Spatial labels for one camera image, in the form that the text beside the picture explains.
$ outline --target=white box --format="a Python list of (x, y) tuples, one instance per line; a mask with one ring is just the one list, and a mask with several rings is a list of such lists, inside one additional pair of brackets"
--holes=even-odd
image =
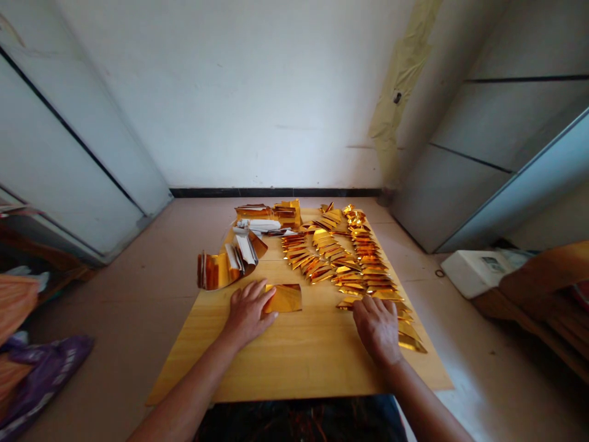
[(497, 287), (515, 269), (499, 252), (459, 250), (441, 264), (456, 288), (467, 299)]

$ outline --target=left hand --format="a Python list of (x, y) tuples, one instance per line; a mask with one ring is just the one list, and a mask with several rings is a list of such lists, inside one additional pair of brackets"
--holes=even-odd
[(264, 333), (278, 316), (278, 312), (262, 315), (264, 305), (276, 292), (273, 287), (262, 293), (267, 281), (252, 281), (231, 296), (229, 317), (218, 339), (231, 345), (235, 351), (241, 350)]

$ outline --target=black baseboard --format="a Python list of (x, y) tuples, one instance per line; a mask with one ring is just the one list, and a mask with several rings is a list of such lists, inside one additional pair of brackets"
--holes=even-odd
[(380, 189), (374, 188), (172, 188), (174, 198), (238, 198), (273, 196), (276, 198), (297, 198), (303, 196), (359, 197), (379, 196)]

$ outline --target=beige floor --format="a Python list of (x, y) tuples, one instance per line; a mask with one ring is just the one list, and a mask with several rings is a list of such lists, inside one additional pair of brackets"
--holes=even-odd
[[(35, 343), (96, 337), (80, 371), (23, 441), (123, 441), (198, 289), (201, 250), (218, 250), (243, 203), (277, 198), (174, 201), (108, 268), (36, 312)], [(589, 440), (587, 388), (516, 327), (485, 320), (372, 198), (335, 198), (366, 211), (456, 389), (438, 396), (477, 441)], [(304, 207), (329, 199), (301, 198)]]

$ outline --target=plastic bag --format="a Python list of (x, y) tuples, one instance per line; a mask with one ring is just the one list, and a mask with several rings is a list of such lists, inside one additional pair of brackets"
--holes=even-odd
[(34, 365), (34, 368), (23, 381), (6, 417), (0, 422), (0, 441), (15, 440), (33, 424), (39, 412), (84, 362), (93, 346), (93, 338), (73, 336), (51, 344), (10, 350), (11, 361)]

